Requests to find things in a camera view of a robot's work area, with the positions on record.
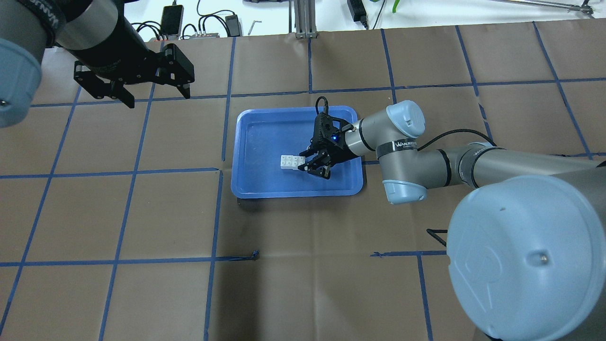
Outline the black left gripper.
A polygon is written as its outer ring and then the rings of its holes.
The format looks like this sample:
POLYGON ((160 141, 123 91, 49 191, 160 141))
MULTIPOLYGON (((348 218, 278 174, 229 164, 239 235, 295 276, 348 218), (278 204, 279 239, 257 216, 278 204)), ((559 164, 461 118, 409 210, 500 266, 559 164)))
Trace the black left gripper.
POLYGON ((90 95, 112 95, 128 108, 135 108, 135 99, 125 86, 154 83, 176 87, 184 99, 191 98, 195 67, 180 48, 168 43, 154 52, 147 48, 140 56, 123 57, 104 67, 92 67, 82 61, 74 63, 73 79, 90 95))

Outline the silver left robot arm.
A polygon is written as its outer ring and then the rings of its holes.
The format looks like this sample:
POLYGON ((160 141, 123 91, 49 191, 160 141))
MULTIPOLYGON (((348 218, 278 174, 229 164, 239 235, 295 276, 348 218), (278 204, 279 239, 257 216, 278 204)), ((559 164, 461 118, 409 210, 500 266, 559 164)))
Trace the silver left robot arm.
POLYGON ((123 0, 3 0, 0 5, 0 125, 21 123, 40 86, 47 48, 76 59, 73 79, 96 99, 134 108, 127 86, 176 87, 189 99, 195 68, 173 43, 149 49, 124 16, 123 0))

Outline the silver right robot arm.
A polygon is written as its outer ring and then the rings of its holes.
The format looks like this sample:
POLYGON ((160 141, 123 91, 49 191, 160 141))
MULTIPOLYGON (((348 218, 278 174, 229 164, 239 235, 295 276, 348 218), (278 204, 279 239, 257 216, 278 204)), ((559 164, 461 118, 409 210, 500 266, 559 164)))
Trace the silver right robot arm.
POLYGON ((452 287, 476 341, 605 339, 605 163, 520 153, 484 142, 427 151, 411 100, 357 122, 316 108, 309 161, 330 170, 376 153, 388 201, 422 201, 431 188, 472 188, 446 231, 452 287))

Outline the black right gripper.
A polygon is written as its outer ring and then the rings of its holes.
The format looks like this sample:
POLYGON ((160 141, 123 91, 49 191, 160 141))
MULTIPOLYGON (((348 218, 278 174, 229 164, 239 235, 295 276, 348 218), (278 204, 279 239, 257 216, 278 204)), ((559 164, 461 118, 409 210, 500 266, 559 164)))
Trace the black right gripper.
POLYGON ((299 156, 313 157, 309 163, 298 166, 300 171, 323 179, 330 179, 330 169, 336 164, 351 160, 351 150, 346 144, 345 134, 340 133, 337 143, 309 145, 299 156))

